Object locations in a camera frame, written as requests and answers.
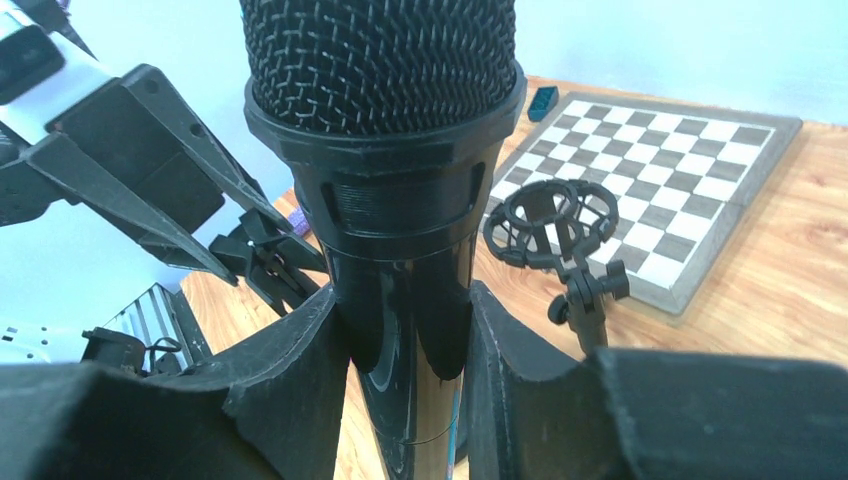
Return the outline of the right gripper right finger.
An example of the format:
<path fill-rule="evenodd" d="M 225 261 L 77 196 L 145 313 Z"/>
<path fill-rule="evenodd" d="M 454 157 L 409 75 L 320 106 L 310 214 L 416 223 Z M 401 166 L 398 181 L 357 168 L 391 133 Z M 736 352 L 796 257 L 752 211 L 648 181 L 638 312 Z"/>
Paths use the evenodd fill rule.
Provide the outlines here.
<path fill-rule="evenodd" d="M 600 348 L 575 360 L 482 282 L 466 367 L 473 479 L 843 479 L 847 372 Z"/>

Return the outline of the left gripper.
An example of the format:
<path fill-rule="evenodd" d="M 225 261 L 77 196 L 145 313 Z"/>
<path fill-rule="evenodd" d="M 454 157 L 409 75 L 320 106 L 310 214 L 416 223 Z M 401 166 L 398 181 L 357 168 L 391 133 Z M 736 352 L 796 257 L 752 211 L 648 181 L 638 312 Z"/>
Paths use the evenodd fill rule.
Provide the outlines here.
<path fill-rule="evenodd" d="M 79 203 L 119 229 L 142 229 L 232 286 L 235 274 L 186 229 L 225 203 L 292 225 L 249 182 L 240 164 L 164 73 L 141 64 L 114 78 L 1 155 L 1 224 L 34 221 L 55 202 Z"/>

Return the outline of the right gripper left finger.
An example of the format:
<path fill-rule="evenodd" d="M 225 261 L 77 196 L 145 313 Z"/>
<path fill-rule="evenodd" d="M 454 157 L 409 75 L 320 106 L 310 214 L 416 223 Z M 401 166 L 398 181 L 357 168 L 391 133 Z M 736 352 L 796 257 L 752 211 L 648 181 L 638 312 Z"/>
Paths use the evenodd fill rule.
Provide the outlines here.
<path fill-rule="evenodd" d="M 330 287 L 179 375 L 1 370 L 5 479 L 329 479 L 349 356 Z"/>

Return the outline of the purple glitter microphone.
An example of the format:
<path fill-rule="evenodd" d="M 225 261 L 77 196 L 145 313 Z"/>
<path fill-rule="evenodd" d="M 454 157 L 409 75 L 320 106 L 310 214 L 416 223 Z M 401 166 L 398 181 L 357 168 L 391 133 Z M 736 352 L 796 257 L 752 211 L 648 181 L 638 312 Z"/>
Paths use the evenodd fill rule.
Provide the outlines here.
<path fill-rule="evenodd" d="M 309 221 L 301 207 L 294 208 L 288 215 L 287 220 L 293 231 L 300 237 L 305 237 L 311 232 Z"/>

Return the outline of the black microphone orange end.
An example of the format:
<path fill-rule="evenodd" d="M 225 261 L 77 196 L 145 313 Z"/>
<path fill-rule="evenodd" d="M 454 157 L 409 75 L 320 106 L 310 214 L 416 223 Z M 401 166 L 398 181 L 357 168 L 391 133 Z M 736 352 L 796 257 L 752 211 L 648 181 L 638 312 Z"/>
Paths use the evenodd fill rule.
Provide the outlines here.
<path fill-rule="evenodd" d="M 390 479 L 449 479 L 476 237 L 526 80 L 510 1 L 245 1 L 251 133 L 290 169 Z"/>

